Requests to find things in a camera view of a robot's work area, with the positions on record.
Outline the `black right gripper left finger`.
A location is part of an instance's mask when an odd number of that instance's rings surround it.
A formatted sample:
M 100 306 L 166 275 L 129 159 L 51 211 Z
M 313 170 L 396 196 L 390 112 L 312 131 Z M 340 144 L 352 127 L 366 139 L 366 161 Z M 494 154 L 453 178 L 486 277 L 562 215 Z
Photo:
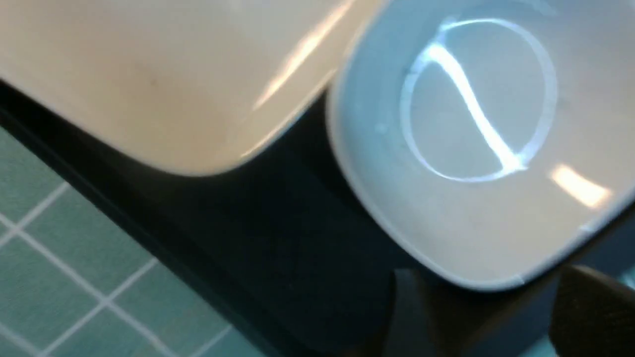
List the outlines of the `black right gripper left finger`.
M 474 343 L 467 291 L 431 283 L 417 270 L 395 270 L 384 357 L 462 357 Z

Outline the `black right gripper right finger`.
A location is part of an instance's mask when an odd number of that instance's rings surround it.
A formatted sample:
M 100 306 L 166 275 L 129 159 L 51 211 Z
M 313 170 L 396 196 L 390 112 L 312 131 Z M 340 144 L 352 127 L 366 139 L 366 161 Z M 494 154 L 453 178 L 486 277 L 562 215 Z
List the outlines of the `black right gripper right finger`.
M 633 357 L 633 288 L 586 266 L 565 267 L 548 335 L 559 357 Z

